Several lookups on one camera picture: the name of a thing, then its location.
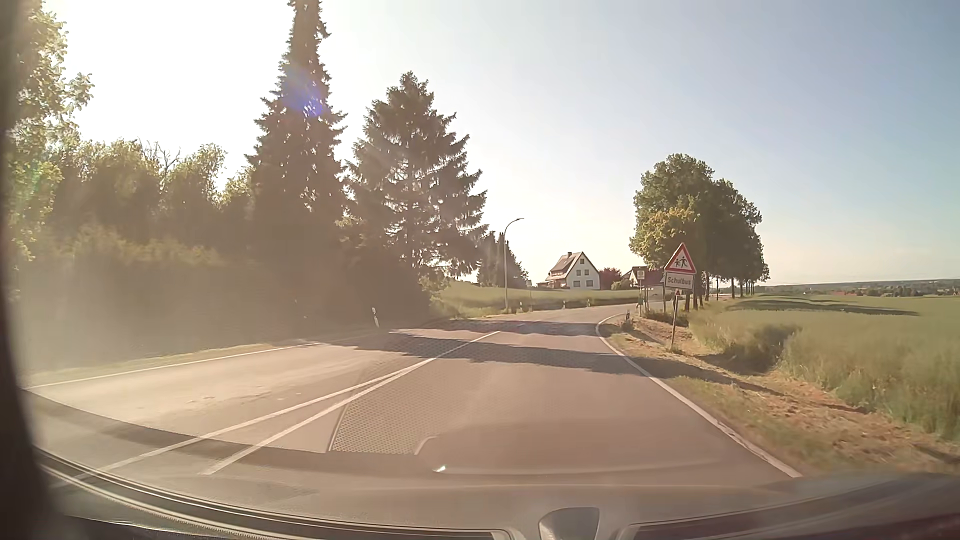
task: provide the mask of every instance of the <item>street lamp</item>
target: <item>street lamp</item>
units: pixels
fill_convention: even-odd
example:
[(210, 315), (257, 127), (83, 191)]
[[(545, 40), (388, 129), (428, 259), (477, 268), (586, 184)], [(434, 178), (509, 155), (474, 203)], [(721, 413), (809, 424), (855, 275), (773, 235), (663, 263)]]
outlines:
[(516, 223), (517, 221), (523, 219), (518, 217), (514, 221), (511, 221), (503, 228), (503, 308), (510, 310), (510, 300), (508, 299), (510, 287), (507, 284), (507, 229), (510, 229), (510, 226)]

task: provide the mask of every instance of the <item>solid white line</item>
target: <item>solid white line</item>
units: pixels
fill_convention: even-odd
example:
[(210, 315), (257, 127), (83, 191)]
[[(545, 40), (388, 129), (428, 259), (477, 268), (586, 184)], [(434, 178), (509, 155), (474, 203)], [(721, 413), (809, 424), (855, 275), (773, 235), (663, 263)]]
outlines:
[(45, 384), (35, 384), (33, 386), (27, 386), (24, 390), (33, 390), (34, 388), (44, 388), (46, 386), (57, 386), (59, 384), (69, 384), (71, 382), (84, 382), (85, 380), (97, 380), (97, 379), (106, 379), (107, 377), (119, 377), (121, 375), (129, 375), (131, 373), (141, 373), (144, 371), (153, 371), (155, 369), (164, 369), (168, 367), (178, 367), (178, 366), (187, 366), (190, 364), (199, 364), (201, 362), (211, 362), (213, 360), (225, 360), (227, 358), (236, 358), (238, 356), (247, 356), (247, 355), (259, 355), (261, 353), (272, 353), (274, 351), (284, 351), (286, 349), (296, 349), (297, 347), (309, 347), (312, 345), (333, 345), (338, 341), (346, 341), (347, 339), (353, 339), (355, 337), (364, 337), (367, 335), (372, 335), (372, 333), (364, 333), (353, 337), (345, 337), (343, 339), (337, 339), (334, 341), (310, 341), (308, 343), (300, 343), (299, 345), (287, 345), (286, 347), (275, 347), (273, 349), (264, 349), (262, 351), (250, 351), (249, 353), (238, 353), (236, 355), (227, 355), (227, 356), (215, 356), (214, 358), (202, 358), (199, 360), (190, 360), (188, 362), (180, 362), (176, 364), (164, 364), (161, 366), (145, 367), (140, 369), (132, 369), (130, 371), (118, 371), (116, 373), (107, 373), (104, 375), (97, 375), (94, 377), (84, 377), (83, 379), (71, 379), (71, 380), (59, 380), (57, 382), (47, 382)]
[(464, 344), (462, 344), (462, 345), (459, 345), (459, 346), (457, 346), (457, 347), (454, 347), (453, 349), (450, 349), (449, 351), (446, 351), (445, 353), (442, 353), (442, 354), (440, 354), (440, 355), (434, 356), (434, 357), (432, 357), (432, 358), (428, 358), (428, 359), (426, 359), (426, 360), (421, 360), (420, 362), (417, 362), (416, 364), (414, 364), (414, 365), (412, 365), (412, 366), (405, 367), (405, 368), (403, 368), (403, 369), (401, 369), (401, 370), (398, 370), (395, 374), (392, 374), (393, 376), (390, 377), (389, 379), (382, 380), (381, 382), (378, 382), (377, 384), (371, 386), (370, 388), (367, 388), (367, 389), (365, 389), (365, 390), (362, 390), (362, 391), (360, 391), (360, 392), (357, 392), (356, 394), (353, 394), (352, 396), (350, 396), (350, 397), (348, 397), (348, 398), (346, 398), (346, 399), (343, 399), (343, 400), (337, 402), (336, 404), (331, 405), (331, 406), (325, 408), (324, 410), (318, 412), (317, 414), (314, 414), (314, 415), (311, 416), (310, 418), (307, 418), (306, 420), (297, 422), (296, 424), (294, 424), (293, 426), (287, 428), (286, 430), (283, 430), (283, 431), (280, 431), (280, 432), (278, 432), (278, 433), (275, 433), (275, 434), (273, 434), (273, 435), (271, 435), (271, 436), (263, 439), (262, 441), (254, 444), (254, 445), (251, 445), (251, 446), (249, 446), (249, 447), (241, 450), (240, 452), (238, 452), (238, 453), (236, 453), (236, 454), (234, 454), (234, 455), (231, 455), (230, 457), (228, 457), (228, 458), (226, 458), (226, 459), (224, 459), (224, 460), (222, 460), (222, 461), (220, 461), (220, 462), (218, 462), (218, 463), (215, 463), (214, 465), (212, 465), (212, 466), (210, 466), (209, 468), (207, 468), (206, 470), (204, 470), (201, 474), (202, 474), (202, 475), (212, 475), (212, 474), (216, 473), (217, 471), (220, 471), (220, 470), (223, 469), (224, 467), (227, 467), (229, 464), (231, 464), (231, 463), (233, 463), (233, 462), (235, 462), (235, 461), (237, 461), (237, 460), (239, 460), (239, 459), (242, 459), (242, 458), (244, 458), (244, 457), (246, 457), (246, 456), (248, 456), (248, 455), (250, 455), (250, 454), (253, 454), (253, 453), (256, 452), (257, 450), (260, 450), (261, 448), (263, 448), (263, 447), (267, 446), (268, 444), (276, 441), (277, 439), (279, 439), (279, 438), (281, 438), (281, 437), (284, 437), (284, 436), (286, 436), (286, 435), (289, 435), (290, 433), (292, 433), (292, 432), (294, 432), (294, 431), (296, 431), (296, 430), (299, 430), (300, 428), (306, 426), (307, 424), (310, 424), (311, 422), (317, 420), (318, 418), (321, 418), (322, 416), (325, 416), (325, 415), (333, 412), (334, 410), (336, 410), (336, 409), (338, 409), (338, 408), (340, 408), (340, 407), (342, 407), (342, 406), (344, 406), (344, 405), (347, 405), (347, 404), (349, 404), (349, 403), (351, 403), (351, 402), (353, 402), (353, 401), (355, 401), (355, 400), (358, 400), (358, 399), (366, 396), (367, 394), (373, 392), (373, 390), (376, 390), (377, 388), (379, 388), (379, 387), (381, 387), (381, 386), (384, 386), (384, 385), (386, 385), (386, 384), (388, 384), (388, 383), (390, 383), (390, 382), (393, 382), (394, 380), (397, 380), (397, 379), (403, 377), (404, 375), (406, 375), (406, 374), (414, 371), (414, 370), (417, 369), (417, 368), (420, 368), (420, 367), (422, 367), (422, 366), (424, 366), (424, 365), (432, 362), (433, 360), (436, 360), (437, 358), (440, 358), (440, 357), (442, 357), (442, 356), (449, 355), (450, 353), (452, 353), (452, 352), (454, 352), (454, 351), (456, 351), (456, 350), (458, 350), (458, 349), (461, 349), (461, 348), (463, 348), (463, 347), (466, 347), (466, 346), (469, 345), (470, 343), (475, 343), (475, 342), (477, 342), (477, 341), (480, 341), (481, 339), (490, 337), (490, 336), (494, 335), (495, 333), (500, 333), (500, 331), (492, 331), (492, 332), (490, 332), (490, 333), (488, 333), (488, 334), (481, 335), (480, 337), (477, 337), (476, 339), (472, 339), (472, 340), (468, 341), (467, 343), (464, 343)]
[(380, 380), (388, 379), (388, 378), (393, 377), (393, 376), (395, 376), (396, 374), (398, 374), (398, 373), (400, 373), (400, 372), (402, 372), (402, 371), (403, 371), (403, 369), (399, 369), (399, 370), (394, 371), (393, 373), (388, 373), (388, 374), (386, 374), (386, 375), (381, 375), (380, 377), (377, 377), (377, 378), (374, 378), (374, 379), (370, 379), (370, 380), (366, 380), (366, 381), (364, 381), (364, 382), (360, 382), (359, 384), (354, 384), (354, 385), (351, 386), (350, 388), (344, 388), (343, 390), (337, 390), (336, 392), (333, 392), (332, 394), (327, 394), (327, 395), (321, 396), (321, 397), (319, 397), (319, 398), (314, 398), (314, 399), (312, 399), (312, 400), (303, 402), (303, 403), (301, 403), (301, 404), (288, 406), (287, 408), (284, 408), (284, 409), (281, 409), (281, 410), (278, 410), (278, 411), (275, 411), (275, 412), (271, 412), (271, 413), (269, 413), (269, 414), (264, 414), (263, 416), (259, 416), (259, 417), (257, 417), (257, 418), (254, 418), (254, 419), (252, 419), (252, 420), (248, 420), (248, 421), (246, 421), (246, 422), (241, 422), (240, 424), (235, 424), (235, 425), (230, 426), (230, 427), (228, 427), (228, 428), (223, 428), (223, 429), (221, 429), (221, 430), (211, 431), (210, 433), (205, 433), (205, 434), (200, 435), (200, 436), (197, 436), (197, 437), (193, 437), (193, 438), (190, 438), (190, 439), (186, 439), (186, 440), (184, 440), (184, 441), (180, 441), (179, 443), (172, 444), (172, 445), (170, 445), (170, 446), (165, 446), (165, 447), (163, 447), (163, 448), (157, 448), (157, 449), (155, 449), (155, 450), (151, 450), (151, 451), (146, 452), (146, 453), (144, 453), (144, 454), (135, 455), (134, 457), (129, 457), (129, 458), (127, 458), (127, 459), (124, 459), (123, 461), (117, 461), (116, 463), (112, 463), (112, 464), (110, 464), (110, 465), (107, 465), (106, 467), (101, 467), (100, 470), (101, 470), (101, 471), (111, 471), (111, 470), (116, 469), (116, 468), (118, 468), (118, 467), (123, 467), (124, 465), (130, 465), (131, 463), (136, 463), (137, 461), (140, 461), (140, 460), (142, 460), (142, 459), (146, 459), (147, 457), (153, 457), (153, 456), (155, 456), (155, 455), (166, 454), (166, 453), (168, 453), (168, 452), (170, 452), (170, 451), (172, 451), (172, 450), (176, 450), (176, 449), (178, 449), (178, 448), (183, 448), (184, 446), (189, 446), (189, 445), (191, 445), (191, 444), (194, 444), (194, 443), (198, 443), (198, 442), (200, 442), (200, 441), (207, 440), (207, 439), (209, 439), (209, 438), (211, 438), (211, 437), (216, 437), (216, 436), (222, 435), (222, 434), (224, 434), (224, 433), (229, 433), (229, 432), (234, 431), (234, 430), (240, 430), (241, 428), (246, 428), (246, 427), (252, 426), (252, 425), (254, 425), (254, 424), (259, 424), (260, 422), (263, 422), (263, 421), (265, 421), (265, 420), (270, 420), (271, 418), (276, 418), (277, 416), (280, 416), (280, 415), (282, 415), (282, 414), (286, 414), (286, 413), (288, 413), (288, 412), (293, 412), (293, 411), (295, 411), (295, 410), (297, 410), (297, 409), (304, 408), (304, 407), (306, 407), (306, 406), (309, 406), (309, 405), (312, 405), (312, 404), (321, 402), (321, 401), (323, 401), (323, 400), (328, 400), (328, 399), (330, 399), (330, 398), (335, 398), (335, 397), (337, 397), (337, 396), (339, 396), (339, 395), (341, 395), (341, 394), (345, 394), (345, 393), (347, 393), (347, 392), (352, 392), (353, 390), (356, 390), (356, 389), (358, 389), (358, 388), (362, 388), (362, 387), (364, 387), (364, 386), (367, 386), (368, 384), (373, 384), (374, 382), (378, 382), (378, 381), (380, 381)]
[(662, 380), (657, 379), (656, 377), (654, 377), (653, 375), (651, 375), (649, 371), (647, 371), (647, 370), (643, 369), (642, 367), (636, 365), (636, 363), (635, 363), (629, 356), (624, 355), (624, 354), (621, 353), (619, 350), (617, 350), (616, 347), (614, 347), (613, 345), (611, 345), (611, 344), (610, 344), (610, 341), (607, 341), (607, 338), (600, 334), (600, 325), (606, 323), (607, 321), (613, 319), (613, 317), (617, 317), (617, 316), (619, 316), (619, 314), (617, 314), (617, 315), (611, 315), (610, 317), (607, 317), (606, 319), (604, 319), (604, 320), (600, 321), (599, 323), (597, 323), (596, 327), (594, 327), (594, 329), (593, 329), (593, 331), (597, 334), (597, 337), (599, 337), (599, 338), (604, 342), (604, 344), (605, 344), (611, 351), (617, 353), (621, 358), (623, 358), (624, 360), (626, 360), (627, 363), (629, 363), (630, 365), (634, 366), (634, 369), (636, 369), (638, 372), (640, 372), (640, 373), (642, 373), (644, 376), (646, 376), (647, 379), (652, 380), (653, 382), (655, 382), (660, 388), (663, 388), (664, 390), (666, 390), (667, 392), (669, 392), (671, 396), (673, 396), (673, 397), (677, 398), (678, 400), (680, 400), (684, 405), (692, 408), (694, 412), (696, 412), (697, 414), (699, 414), (700, 416), (702, 416), (705, 420), (707, 420), (708, 422), (710, 422), (711, 424), (713, 424), (713, 426), (714, 426), (715, 428), (717, 428), (718, 430), (723, 431), (724, 434), (726, 434), (729, 438), (733, 439), (733, 441), (734, 441), (736, 444), (738, 444), (738, 445), (742, 446), (743, 448), (747, 449), (748, 451), (750, 451), (751, 453), (753, 453), (754, 455), (756, 455), (756, 456), (759, 457), (760, 459), (763, 459), (763, 460), (766, 461), (767, 463), (770, 463), (771, 465), (773, 465), (774, 467), (776, 467), (777, 469), (779, 469), (781, 472), (783, 472), (784, 474), (786, 474), (786, 475), (789, 476), (790, 478), (794, 478), (794, 479), (795, 479), (795, 478), (799, 478), (799, 477), (803, 476), (803, 475), (800, 474), (799, 471), (797, 471), (797, 470), (794, 469), (793, 467), (787, 465), (786, 463), (780, 461), (779, 459), (776, 459), (775, 457), (773, 457), (772, 455), (770, 455), (767, 451), (763, 450), (763, 449), (760, 448), (759, 446), (757, 446), (757, 445), (755, 445), (754, 443), (752, 443), (752, 442), (748, 441), (747, 439), (743, 438), (742, 435), (740, 435), (739, 433), (737, 433), (736, 431), (734, 431), (732, 428), (730, 428), (729, 426), (727, 426), (727, 425), (724, 424), (723, 422), (720, 422), (719, 420), (717, 420), (712, 414), (710, 414), (710, 413), (706, 412), (705, 410), (701, 409), (699, 406), (697, 406), (697, 404), (691, 402), (689, 399), (687, 399), (686, 397), (684, 397), (680, 392), (674, 390), (673, 387), (670, 386), (669, 384), (667, 384), (666, 382), (663, 382)]

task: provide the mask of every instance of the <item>road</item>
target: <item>road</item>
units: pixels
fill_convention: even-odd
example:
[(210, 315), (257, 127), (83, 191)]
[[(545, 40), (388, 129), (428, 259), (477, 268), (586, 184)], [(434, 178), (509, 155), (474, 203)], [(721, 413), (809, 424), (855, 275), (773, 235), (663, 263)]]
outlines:
[(286, 493), (334, 477), (786, 479), (642, 373), (642, 358), (637, 369), (608, 347), (596, 325), (625, 310), (505, 315), (120, 372), (35, 387), (27, 403), (42, 449), (228, 502), (252, 497), (241, 480)]

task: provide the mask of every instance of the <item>triangular warning sign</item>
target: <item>triangular warning sign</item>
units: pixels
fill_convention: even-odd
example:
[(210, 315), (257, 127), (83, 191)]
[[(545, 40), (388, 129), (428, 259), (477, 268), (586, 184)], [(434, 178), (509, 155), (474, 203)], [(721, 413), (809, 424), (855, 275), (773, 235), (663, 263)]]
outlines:
[(690, 252), (686, 250), (686, 245), (683, 242), (677, 247), (677, 251), (673, 252), (673, 257), (670, 258), (670, 262), (666, 263), (663, 270), (681, 274), (697, 273), (697, 268), (693, 265), (693, 259), (690, 258)]

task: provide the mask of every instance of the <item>white house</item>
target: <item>white house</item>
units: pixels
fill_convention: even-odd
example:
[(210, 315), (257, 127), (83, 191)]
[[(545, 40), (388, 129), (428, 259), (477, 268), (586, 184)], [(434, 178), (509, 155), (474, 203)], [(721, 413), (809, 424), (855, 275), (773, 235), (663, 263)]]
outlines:
[(600, 274), (584, 252), (566, 252), (538, 286), (570, 290), (600, 290)]

